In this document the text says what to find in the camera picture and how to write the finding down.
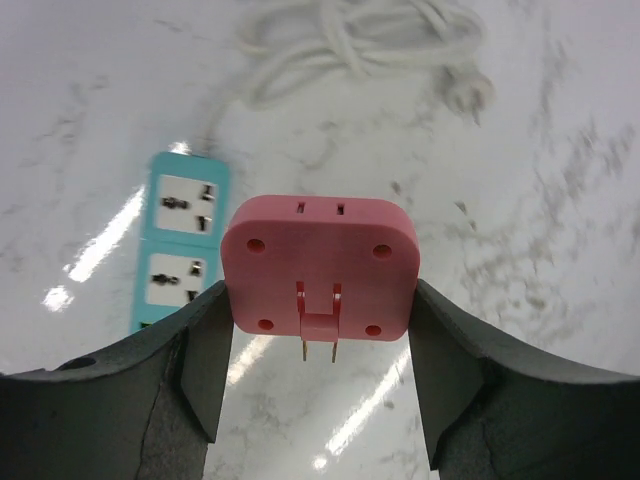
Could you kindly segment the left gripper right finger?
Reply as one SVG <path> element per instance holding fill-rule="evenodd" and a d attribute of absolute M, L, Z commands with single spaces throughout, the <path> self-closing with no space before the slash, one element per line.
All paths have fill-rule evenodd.
<path fill-rule="evenodd" d="M 430 468 L 443 479 L 635 479 L 639 380 L 529 345 L 425 282 L 409 322 Z"/>

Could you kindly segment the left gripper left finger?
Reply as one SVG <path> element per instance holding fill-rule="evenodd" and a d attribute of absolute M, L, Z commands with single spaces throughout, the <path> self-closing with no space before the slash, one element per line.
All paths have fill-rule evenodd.
<path fill-rule="evenodd" d="M 233 338 L 223 282 L 112 345 L 1 379 L 5 479 L 199 479 Z"/>

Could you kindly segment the pink plug adapter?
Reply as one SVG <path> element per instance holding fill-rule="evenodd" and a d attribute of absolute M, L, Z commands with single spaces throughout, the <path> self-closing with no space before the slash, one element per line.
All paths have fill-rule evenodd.
<path fill-rule="evenodd" d="M 336 345 L 408 329 L 421 256 L 411 218 L 390 201 L 257 196 L 232 216 L 220 254 L 246 333 Z"/>

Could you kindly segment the teal square adapter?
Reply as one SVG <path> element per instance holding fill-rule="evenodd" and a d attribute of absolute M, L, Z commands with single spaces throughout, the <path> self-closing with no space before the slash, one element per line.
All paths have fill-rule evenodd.
<path fill-rule="evenodd" d="M 181 309 L 218 279 L 231 173 L 222 161 L 161 152 L 151 161 L 131 330 Z"/>

